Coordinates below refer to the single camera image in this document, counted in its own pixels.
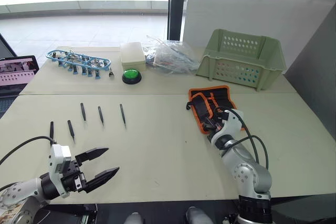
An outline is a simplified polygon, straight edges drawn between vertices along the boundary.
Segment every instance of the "robotic arm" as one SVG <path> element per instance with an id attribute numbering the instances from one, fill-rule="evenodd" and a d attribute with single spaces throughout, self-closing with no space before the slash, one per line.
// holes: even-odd
<path id="1" fill-rule="evenodd" d="M 241 118 L 243 117 L 241 111 L 234 111 Z M 272 179 L 269 171 L 256 163 L 241 143 L 234 145 L 237 141 L 233 136 L 240 131 L 242 126 L 237 116 L 225 110 L 221 120 L 224 126 L 217 132 L 213 131 L 208 139 L 211 144 L 223 151 L 222 161 L 237 181 L 239 193 L 237 222 L 239 224 L 273 223 L 269 192 Z"/>
<path id="2" fill-rule="evenodd" d="M 36 212 L 61 196 L 66 198 L 71 191 L 95 190 L 110 180 L 119 167 L 105 170 L 94 179 L 86 181 L 79 167 L 84 161 L 99 157 L 108 148 L 94 148 L 71 160 L 68 146 L 53 144 L 49 155 L 49 172 L 38 178 L 18 182 L 8 187 L 0 196 L 0 224 L 33 223 Z"/>

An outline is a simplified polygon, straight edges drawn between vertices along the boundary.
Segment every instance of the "gray wall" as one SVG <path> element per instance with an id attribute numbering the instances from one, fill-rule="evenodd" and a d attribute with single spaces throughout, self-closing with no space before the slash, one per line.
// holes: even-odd
<path id="1" fill-rule="evenodd" d="M 285 76 L 336 139 L 335 5 Z"/>

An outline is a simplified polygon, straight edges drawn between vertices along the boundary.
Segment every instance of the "wire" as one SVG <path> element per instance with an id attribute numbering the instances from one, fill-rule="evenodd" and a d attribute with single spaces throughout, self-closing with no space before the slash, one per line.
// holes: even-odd
<path id="1" fill-rule="evenodd" d="M 262 145 L 262 147 L 264 149 L 264 153 L 265 153 L 266 169 L 268 169 L 268 153 L 267 153 L 265 144 L 263 143 L 263 141 L 258 136 L 252 135 L 251 137 L 257 139 L 260 142 L 260 144 Z M 245 140 L 248 140 L 249 138 L 250 138 L 249 136 L 247 136 L 245 138 L 242 138 L 241 140 L 235 142 L 234 144 L 231 144 L 228 147 L 223 148 L 223 150 L 227 151 L 228 149 L 232 148 L 233 146 L 235 146 L 237 144 L 240 144 L 241 142 L 243 142 Z"/>
<path id="2" fill-rule="evenodd" d="M 213 111 L 214 114 L 217 114 L 217 111 L 216 111 L 216 110 L 218 110 L 218 109 L 223 109 L 223 110 L 231 111 L 236 117 L 238 117 L 238 119 L 240 120 L 240 122 L 241 122 L 243 128 L 245 129 L 245 131 L 246 131 L 246 133 L 247 133 L 248 138 L 249 138 L 250 141 L 251 141 L 251 145 L 252 145 L 252 148 L 253 148 L 253 151 L 254 151 L 254 155 L 255 155 L 255 157 L 256 157 L 256 162 L 259 164 L 259 156 L 258 156 L 258 152 L 257 152 L 256 145 L 255 145 L 255 143 L 254 143 L 254 141 L 253 141 L 253 139 L 252 139 L 251 133 L 250 133 L 250 131 L 248 130 L 248 128 L 247 128 L 245 122 L 243 121 L 243 119 L 240 117 L 240 115 L 238 115 L 238 113 L 237 113 L 236 111 L 234 111 L 234 110 L 231 109 L 231 108 L 225 107 L 225 106 L 218 106 L 218 107 L 214 108 L 214 111 Z"/>
<path id="3" fill-rule="evenodd" d="M 24 141 L 23 143 L 19 144 L 17 147 L 15 147 L 14 149 L 12 149 L 10 152 L 8 152 L 1 160 L 0 160 L 0 165 L 9 157 L 11 156 L 15 151 L 17 151 L 18 149 L 20 149 L 22 146 L 34 141 L 34 140 L 37 140 L 37 139 L 47 139 L 50 141 L 51 144 L 55 144 L 56 142 L 51 139 L 49 136 L 36 136 L 36 137 L 33 137 L 31 139 L 28 139 L 27 141 Z"/>
<path id="4" fill-rule="evenodd" d="M 98 206 L 97 206 L 97 204 L 95 203 L 95 206 L 96 206 L 96 217 L 95 217 L 95 223 L 94 224 L 97 224 L 97 213 L 98 213 Z"/>
<path id="5" fill-rule="evenodd" d="M 3 190 L 5 190 L 5 189 L 8 188 L 8 187 L 14 185 L 15 183 L 10 183 L 10 184 L 8 184 L 8 185 L 5 185 L 5 186 L 1 187 L 1 188 L 0 188 L 0 192 L 3 191 Z"/>

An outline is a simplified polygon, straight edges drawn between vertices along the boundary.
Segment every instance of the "laptop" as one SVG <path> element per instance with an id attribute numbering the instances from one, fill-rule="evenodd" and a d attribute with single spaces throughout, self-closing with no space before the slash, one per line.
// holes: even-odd
<path id="1" fill-rule="evenodd" d="M 38 70 L 35 56 L 0 58 L 0 118 Z"/>

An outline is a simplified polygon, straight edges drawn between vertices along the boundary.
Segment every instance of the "orange tool pouch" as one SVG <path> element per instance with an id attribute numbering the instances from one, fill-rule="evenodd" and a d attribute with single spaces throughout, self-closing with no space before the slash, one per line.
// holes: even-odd
<path id="1" fill-rule="evenodd" d="M 204 123 L 206 118 L 211 119 L 213 117 L 213 110 L 218 106 L 236 109 L 235 104 L 230 99 L 228 86 L 189 90 L 189 101 L 186 109 L 191 108 L 193 110 L 198 127 L 203 134 L 210 133 L 204 129 Z"/>

